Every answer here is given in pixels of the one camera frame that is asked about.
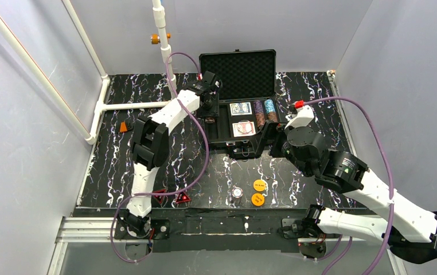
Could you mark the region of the yellow big blind button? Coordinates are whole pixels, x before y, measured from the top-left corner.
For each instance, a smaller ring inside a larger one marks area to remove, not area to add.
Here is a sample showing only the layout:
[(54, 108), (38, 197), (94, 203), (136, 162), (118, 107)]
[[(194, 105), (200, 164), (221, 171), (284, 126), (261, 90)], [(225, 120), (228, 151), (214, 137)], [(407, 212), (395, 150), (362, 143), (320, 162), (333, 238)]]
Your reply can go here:
[(251, 202), (255, 207), (263, 206), (265, 203), (265, 200), (266, 200), (265, 196), (261, 193), (258, 193), (258, 192), (254, 193), (251, 196)]
[(267, 182), (262, 179), (257, 179), (253, 182), (252, 186), (256, 192), (260, 193), (267, 189)]

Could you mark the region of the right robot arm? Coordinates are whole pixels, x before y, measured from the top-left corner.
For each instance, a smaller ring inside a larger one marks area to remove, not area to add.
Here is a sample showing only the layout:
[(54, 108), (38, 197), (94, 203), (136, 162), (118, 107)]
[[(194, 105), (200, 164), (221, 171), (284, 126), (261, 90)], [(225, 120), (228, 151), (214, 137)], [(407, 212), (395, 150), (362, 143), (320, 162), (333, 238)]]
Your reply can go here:
[(270, 146), (274, 158), (289, 160), (306, 177), (373, 211), (374, 218), (311, 205), (306, 216), (288, 226), (297, 235), (339, 234), (380, 243), (402, 260), (423, 264), (437, 259), (437, 211), (425, 210), (384, 183), (353, 154), (331, 150), (322, 134), (309, 127), (310, 107), (301, 107), (288, 123), (265, 122), (251, 138), (252, 156)]

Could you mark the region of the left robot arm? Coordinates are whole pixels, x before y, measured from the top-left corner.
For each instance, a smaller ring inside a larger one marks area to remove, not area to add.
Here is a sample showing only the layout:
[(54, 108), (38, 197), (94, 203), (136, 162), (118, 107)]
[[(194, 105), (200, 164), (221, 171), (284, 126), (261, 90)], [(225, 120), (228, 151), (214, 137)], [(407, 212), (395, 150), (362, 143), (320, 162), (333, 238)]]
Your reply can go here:
[(159, 168), (165, 164), (169, 153), (169, 134), (186, 117), (197, 125), (203, 138), (206, 138), (201, 123), (193, 115), (203, 109), (210, 109), (217, 97), (220, 81), (216, 74), (206, 71), (200, 79), (177, 93), (177, 97), (158, 112), (139, 117), (134, 125), (131, 142), (134, 176), (131, 195), (122, 203), (126, 210), (117, 219), (125, 229), (138, 237), (150, 231), (151, 201), (155, 177)]

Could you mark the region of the black poker set case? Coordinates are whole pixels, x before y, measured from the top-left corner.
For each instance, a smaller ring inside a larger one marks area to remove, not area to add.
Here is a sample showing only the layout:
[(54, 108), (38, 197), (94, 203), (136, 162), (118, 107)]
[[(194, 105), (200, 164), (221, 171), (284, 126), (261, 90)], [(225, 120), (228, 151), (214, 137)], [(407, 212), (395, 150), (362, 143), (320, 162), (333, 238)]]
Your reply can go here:
[[(232, 159), (255, 159), (249, 155), (250, 138), (253, 136), (233, 137), (232, 124), (241, 121), (252, 121), (257, 127), (255, 100), (271, 99), (278, 114), (278, 139), (286, 124), (279, 116), (279, 106), (275, 100), (276, 51), (273, 49), (248, 52), (205, 53), (199, 56), (201, 74), (210, 71), (218, 75), (222, 87), (218, 92), (219, 116), (213, 124), (204, 124), (208, 146)], [(230, 103), (250, 102), (251, 115), (232, 116)]]

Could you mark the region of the brown chip stack in case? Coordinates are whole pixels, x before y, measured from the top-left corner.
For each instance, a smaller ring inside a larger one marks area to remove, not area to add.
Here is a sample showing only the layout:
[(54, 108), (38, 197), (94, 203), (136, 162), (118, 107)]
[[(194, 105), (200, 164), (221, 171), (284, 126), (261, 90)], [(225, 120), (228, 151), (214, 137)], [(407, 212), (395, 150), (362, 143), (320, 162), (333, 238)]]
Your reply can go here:
[(271, 120), (272, 122), (277, 123), (277, 122), (279, 121), (279, 120), (278, 120), (278, 114), (277, 114), (277, 112), (276, 112), (276, 111), (268, 112), (268, 113), (267, 113), (267, 119), (268, 119), (268, 120)]

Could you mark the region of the blue chip stack in case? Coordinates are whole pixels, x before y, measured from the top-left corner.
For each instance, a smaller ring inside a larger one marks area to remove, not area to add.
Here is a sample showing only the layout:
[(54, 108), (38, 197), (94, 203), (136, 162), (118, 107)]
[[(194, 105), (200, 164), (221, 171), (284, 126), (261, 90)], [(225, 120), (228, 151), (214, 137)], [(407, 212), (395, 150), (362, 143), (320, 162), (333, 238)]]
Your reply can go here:
[(264, 101), (264, 107), (265, 107), (266, 114), (269, 114), (271, 112), (276, 112), (275, 104), (271, 99)]

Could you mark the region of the purple chip stack in case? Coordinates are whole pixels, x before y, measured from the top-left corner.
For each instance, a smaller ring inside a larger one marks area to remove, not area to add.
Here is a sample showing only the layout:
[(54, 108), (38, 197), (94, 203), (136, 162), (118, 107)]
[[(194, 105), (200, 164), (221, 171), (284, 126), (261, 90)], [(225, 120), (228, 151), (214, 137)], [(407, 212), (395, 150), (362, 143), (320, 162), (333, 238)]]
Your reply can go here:
[(266, 123), (266, 114), (264, 111), (263, 103), (260, 100), (253, 102), (255, 109), (255, 116), (258, 129), (261, 129)]

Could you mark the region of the red playing card deck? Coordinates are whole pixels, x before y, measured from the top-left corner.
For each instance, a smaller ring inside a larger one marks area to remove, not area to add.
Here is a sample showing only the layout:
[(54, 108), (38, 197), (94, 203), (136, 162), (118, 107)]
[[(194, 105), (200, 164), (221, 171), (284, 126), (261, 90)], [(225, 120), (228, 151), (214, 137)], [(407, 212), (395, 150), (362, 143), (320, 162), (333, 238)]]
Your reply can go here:
[(256, 127), (252, 121), (241, 121), (232, 124), (232, 132), (234, 138), (253, 136), (256, 134)]

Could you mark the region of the blue playing card deck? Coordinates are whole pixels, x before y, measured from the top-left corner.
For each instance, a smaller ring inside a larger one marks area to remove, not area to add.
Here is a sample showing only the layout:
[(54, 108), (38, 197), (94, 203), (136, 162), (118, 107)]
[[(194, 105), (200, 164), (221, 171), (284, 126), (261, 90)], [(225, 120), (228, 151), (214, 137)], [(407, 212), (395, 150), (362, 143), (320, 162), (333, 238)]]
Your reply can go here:
[(252, 108), (250, 102), (230, 103), (229, 108), (232, 116), (252, 114)]

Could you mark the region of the orange pipe fitting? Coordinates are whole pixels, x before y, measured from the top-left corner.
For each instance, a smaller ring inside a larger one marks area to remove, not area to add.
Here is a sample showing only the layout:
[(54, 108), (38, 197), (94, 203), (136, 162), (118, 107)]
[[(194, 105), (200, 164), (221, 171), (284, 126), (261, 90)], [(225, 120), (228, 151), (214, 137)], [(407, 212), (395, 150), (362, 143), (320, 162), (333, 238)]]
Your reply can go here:
[[(171, 34), (167, 33), (166, 38), (169, 40), (171, 38)], [(150, 41), (152, 45), (158, 45), (161, 43), (161, 37), (159, 36), (159, 34), (152, 34), (150, 36)]]

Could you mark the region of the right red all-in triangle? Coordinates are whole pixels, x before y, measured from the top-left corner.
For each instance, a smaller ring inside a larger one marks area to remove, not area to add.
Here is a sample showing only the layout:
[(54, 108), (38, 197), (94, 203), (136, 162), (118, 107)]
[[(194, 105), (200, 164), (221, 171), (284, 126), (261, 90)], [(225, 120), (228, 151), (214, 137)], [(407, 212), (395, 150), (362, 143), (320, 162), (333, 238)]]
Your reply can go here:
[(181, 204), (181, 203), (188, 203), (191, 200), (192, 200), (191, 197), (188, 196), (188, 194), (185, 191), (182, 191), (177, 194), (176, 199), (174, 201), (176, 204)]

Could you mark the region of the red all-in triangle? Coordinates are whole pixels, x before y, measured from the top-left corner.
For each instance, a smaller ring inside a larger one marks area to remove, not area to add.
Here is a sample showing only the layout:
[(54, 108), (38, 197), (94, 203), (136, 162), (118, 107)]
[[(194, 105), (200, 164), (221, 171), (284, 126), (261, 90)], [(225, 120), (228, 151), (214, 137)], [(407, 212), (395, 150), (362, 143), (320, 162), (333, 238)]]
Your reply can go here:
[(174, 201), (176, 204), (181, 204), (181, 203), (188, 203), (191, 200), (192, 200), (191, 197), (188, 196), (188, 194), (185, 191), (182, 191), (177, 194), (176, 199)]
[(163, 205), (164, 200), (167, 198), (166, 195), (163, 195), (164, 193), (167, 193), (167, 189), (163, 188), (160, 190), (155, 190), (153, 191), (153, 193), (156, 193), (156, 195), (154, 195), (154, 200), (160, 205)]

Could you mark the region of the left red all-in triangle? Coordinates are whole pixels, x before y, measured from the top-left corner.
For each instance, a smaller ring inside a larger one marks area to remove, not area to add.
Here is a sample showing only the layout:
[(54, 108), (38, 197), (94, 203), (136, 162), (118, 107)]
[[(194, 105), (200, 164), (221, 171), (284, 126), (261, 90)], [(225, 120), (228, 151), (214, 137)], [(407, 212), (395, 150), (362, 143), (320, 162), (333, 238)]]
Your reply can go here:
[(166, 195), (163, 195), (164, 193), (167, 193), (167, 189), (163, 188), (160, 190), (155, 190), (153, 191), (153, 193), (156, 193), (156, 195), (154, 195), (154, 200), (160, 205), (163, 205), (164, 200), (167, 198)]

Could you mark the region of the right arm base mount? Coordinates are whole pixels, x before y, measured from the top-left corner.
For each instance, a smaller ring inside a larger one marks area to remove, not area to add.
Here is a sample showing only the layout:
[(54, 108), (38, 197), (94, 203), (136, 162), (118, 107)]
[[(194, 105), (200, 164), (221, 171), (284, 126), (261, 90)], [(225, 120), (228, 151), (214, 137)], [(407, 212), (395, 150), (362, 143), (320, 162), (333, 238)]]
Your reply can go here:
[(310, 222), (286, 218), (276, 232), (285, 239), (297, 240), (299, 252), (306, 258), (314, 260), (326, 255), (327, 235)]

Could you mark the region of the white pvc pipe frame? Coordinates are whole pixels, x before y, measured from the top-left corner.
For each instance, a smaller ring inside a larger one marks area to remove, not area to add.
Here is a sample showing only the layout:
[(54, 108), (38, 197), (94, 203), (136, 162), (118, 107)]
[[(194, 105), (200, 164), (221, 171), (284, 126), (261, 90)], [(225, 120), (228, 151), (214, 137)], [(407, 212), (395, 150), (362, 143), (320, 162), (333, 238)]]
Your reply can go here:
[(13, 33), (11, 28), (9, 28), (8, 24), (4, 21), (4, 19), (0, 16), (0, 33), (5, 41), (9, 44), (9, 46), (15, 51), (20, 60), (25, 64), (25, 66), (32, 72), (33, 76), (37, 79), (37, 81), (42, 84), (43, 88), (47, 90), (49, 93), (49, 97), (55, 101), (56, 106), (59, 107), (60, 111), (64, 116), (67, 117), (69, 122), (76, 128), (79, 134), (84, 138), (84, 140), (93, 145), (96, 143), (97, 133), (99, 129), (99, 121), (102, 114), (106, 111), (116, 111), (116, 110), (124, 110), (124, 109), (145, 109), (145, 108), (160, 108), (166, 106), (168, 101), (156, 101), (156, 102), (147, 102), (147, 103), (127, 103), (127, 104), (105, 104), (104, 99), (106, 96), (107, 88), (110, 84), (110, 77), (103, 68), (103, 65), (95, 52), (94, 47), (89, 40), (89, 37), (84, 30), (84, 27), (79, 20), (79, 17), (71, 4), (71, 1), (62, 1), (61, 2), (65, 7), (74, 27), (76, 28), (84, 46), (89, 53), (94, 66), (100, 74), (100, 78), (102, 80), (102, 85), (100, 88), (100, 93), (98, 100), (95, 105), (92, 125), (90, 129), (86, 129), (83, 126), (83, 123), (79, 120), (77, 115), (71, 110), (68, 103), (61, 96), (56, 87), (51, 83), (49, 77), (43, 72), (38, 63), (34, 60), (34, 58), (29, 54), (26, 48), (23, 46), (21, 41), (17, 38), (17, 36)]

